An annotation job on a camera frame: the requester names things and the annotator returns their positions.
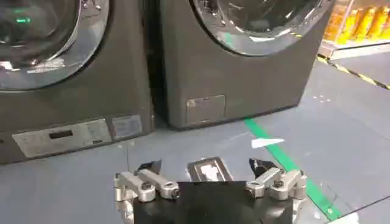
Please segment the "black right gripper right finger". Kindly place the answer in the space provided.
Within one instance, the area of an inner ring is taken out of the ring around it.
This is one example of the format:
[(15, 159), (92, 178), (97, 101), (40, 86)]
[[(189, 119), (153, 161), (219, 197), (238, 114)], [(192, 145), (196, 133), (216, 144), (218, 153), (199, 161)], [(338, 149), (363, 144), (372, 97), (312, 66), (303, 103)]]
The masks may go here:
[(254, 200), (264, 204), (263, 223), (297, 223), (307, 198), (308, 177), (303, 171), (285, 171), (271, 161), (249, 159), (255, 176), (245, 187)]

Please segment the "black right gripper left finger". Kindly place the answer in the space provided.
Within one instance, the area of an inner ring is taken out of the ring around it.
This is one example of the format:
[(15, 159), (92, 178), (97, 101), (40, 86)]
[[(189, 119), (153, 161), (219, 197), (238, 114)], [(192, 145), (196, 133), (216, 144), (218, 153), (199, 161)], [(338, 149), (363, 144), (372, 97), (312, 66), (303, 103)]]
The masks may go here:
[(134, 222), (133, 202), (154, 201), (161, 197), (176, 201), (180, 197), (179, 184), (160, 175), (162, 160), (142, 163), (134, 172), (116, 173), (113, 178), (115, 209), (120, 213), (123, 223)]

